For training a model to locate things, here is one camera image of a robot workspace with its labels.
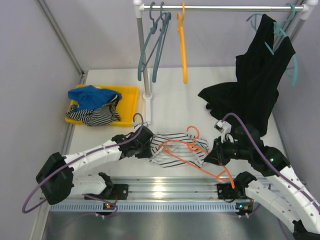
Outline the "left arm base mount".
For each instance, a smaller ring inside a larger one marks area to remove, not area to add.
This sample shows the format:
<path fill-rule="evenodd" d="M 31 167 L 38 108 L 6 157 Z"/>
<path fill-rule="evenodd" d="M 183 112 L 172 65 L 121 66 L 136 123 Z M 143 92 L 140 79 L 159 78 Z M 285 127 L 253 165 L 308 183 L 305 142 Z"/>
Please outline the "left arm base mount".
<path fill-rule="evenodd" d="M 110 176 L 103 172 L 98 173 L 98 179 L 102 180 L 105 187 L 99 194 L 88 193 L 90 197 L 101 200 L 126 200 L 129 193 L 128 184 L 113 183 Z"/>

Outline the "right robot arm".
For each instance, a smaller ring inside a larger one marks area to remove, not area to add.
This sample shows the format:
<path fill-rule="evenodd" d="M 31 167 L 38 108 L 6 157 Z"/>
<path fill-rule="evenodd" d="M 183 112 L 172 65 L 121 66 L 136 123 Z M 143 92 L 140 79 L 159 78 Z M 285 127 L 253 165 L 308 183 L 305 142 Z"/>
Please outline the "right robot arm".
<path fill-rule="evenodd" d="M 247 170 L 238 173 L 230 187 L 218 185 L 219 199 L 252 199 L 286 225 L 294 239 L 318 240 L 320 204 L 282 152 L 265 145 L 259 132 L 250 125 L 232 131 L 228 122 L 218 121 L 214 127 L 220 136 L 214 140 L 206 162 L 225 166 L 231 160 L 245 160 L 280 192 L 276 195 Z"/>

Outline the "orange hanger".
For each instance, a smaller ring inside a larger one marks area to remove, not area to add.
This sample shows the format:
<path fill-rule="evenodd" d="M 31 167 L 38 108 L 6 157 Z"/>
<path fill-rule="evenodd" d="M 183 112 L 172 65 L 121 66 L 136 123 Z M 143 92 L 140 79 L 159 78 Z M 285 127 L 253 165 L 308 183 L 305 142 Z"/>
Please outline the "orange hanger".
<path fill-rule="evenodd" d="M 182 141 L 182 140 L 170 139 L 170 140 L 166 140 L 163 143 L 161 143 L 160 146 L 158 147 L 158 150 L 163 149 L 163 151 L 165 153 L 169 154 L 170 156 L 172 156 L 172 157 L 182 161 L 183 163 L 185 163 L 185 164 L 187 164 L 189 166 L 192 166 L 193 168 L 196 168 L 197 170 L 200 170 L 201 172 L 203 172 L 203 173 L 205 173 L 205 174 L 207 174 L 207 175 L 209 175 L 209 176 L 211 176 L 213 178 L 216 178 L 216 179 L 218 179 L 220 181 L 226 182 L 227 180 L 223 179 L 222 175 L 227 174 L 228 180 L 229 180 L 229 182 L 231 184 L 231 188 L 234 190 L 236 188 L 235 181 L 234 181 L 230 171 L 228 170 L 228 168 L 225 165 L 222 165 L 223 171 L 221 171 L 218 175 L 216 175 L 216 174 L 213 174 L 213 173 L 201 168 L 200 166 L 197 166 L 195 163 L 191 163 L 191 162 L 189 162 L 189 161 L 187 161 L 187 160 L 185 160 L 185 159 L 183 159 L 183 158 L 181 158 L 179 156 L 174 155 L 171 152 L 170 147 L 169 147 L 169 143 L 178 143 L 178 144 L 185 145 L 188 148 L 188 150 L 191 151 L 191 152 L 195 152 L 195 153 L 203 152 L 203 153 L 205 153 L 207 155 L 209 154 L 209 152 L 207 150 L 205 150 L 204 148 L 196 146 L 196 140 L 200 137 L 199 129 L 194 125 L 190 125 L 190 126 L 187 127 L 186 131 L 188 132 L 190 129 L 194 129 L 196 131 L 196 136 L 192 139 L 192 142 L 186 142 L 186 141 Z"/>

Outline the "striped tank top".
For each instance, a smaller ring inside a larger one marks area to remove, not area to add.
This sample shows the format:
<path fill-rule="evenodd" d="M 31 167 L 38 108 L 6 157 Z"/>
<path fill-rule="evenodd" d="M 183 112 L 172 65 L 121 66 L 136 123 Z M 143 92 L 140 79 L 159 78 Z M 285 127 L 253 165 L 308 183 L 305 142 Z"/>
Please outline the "striped tank top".
<path fill-rule="evenodd" d="M 187 133 L 171 133 L 171 134 L 160 134 L 157 133 L 151 140 L 151 153 L 152 156 L 149 158 L 149 162 L 155 163 L 160 165 L 163 168 L 176 168 L 185 165 L 184 162 L 176 159 L 175 157 L 170 156 L 169 154 L 165 153 L 161 148 L 159 150 L 160 144 L 167 140 L 181 140 L 187 143 L 191 143 L 195 136 Z M 169 142 L 168 143 L 170 151 L 178 156 L 183 158 L 184 160 L 196 164 L 199 167 L 202 167 L 204 163 L 204 158 L 206 157 L 206 153 L 201 151 L 199 152 L 191 152 L 188 148 L 177 142 Z M 206 151 L 209 150 L 208 141 L 203 138 L 198 138 L 195 141 L 195 145 L 205 149 Z"/>

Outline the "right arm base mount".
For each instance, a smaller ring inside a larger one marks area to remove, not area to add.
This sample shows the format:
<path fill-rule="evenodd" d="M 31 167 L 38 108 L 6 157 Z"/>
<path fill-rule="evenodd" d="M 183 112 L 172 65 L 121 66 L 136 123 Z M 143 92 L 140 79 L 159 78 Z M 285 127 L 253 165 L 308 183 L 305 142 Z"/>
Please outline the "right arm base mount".
<path fill-rule="evenodd" d="M 234 181 L 234 188 L 231 183 L 219 183 L 216 185 L 219 200 L 224 200 L 227 203 L 232 203 L 234 200 L 247 200 L 246 188 L 249 183 L 256 181 L 257 178 L 251 173 L 244 171 L 239 173 Z"/>

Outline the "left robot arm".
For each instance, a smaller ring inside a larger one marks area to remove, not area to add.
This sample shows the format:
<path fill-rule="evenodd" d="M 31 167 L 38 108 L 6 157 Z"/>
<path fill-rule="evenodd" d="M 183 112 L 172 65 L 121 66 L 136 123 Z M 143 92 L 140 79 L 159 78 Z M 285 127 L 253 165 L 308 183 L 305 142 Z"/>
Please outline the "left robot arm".
<path fill-rule="evenodd" d="M 135 157 L 147 159 L 164 169 L 184 165 L 200 168 L 208 155 L 208 141 L 198 135 L 183 132 L 154 134 L 145 125 L 135 129 L 83 152 L 50 155 L 36 176 L 47 202 L 55 205 L 79 195 L 109 198 L 114 184 L 104 167 L 111 162 Z"/>

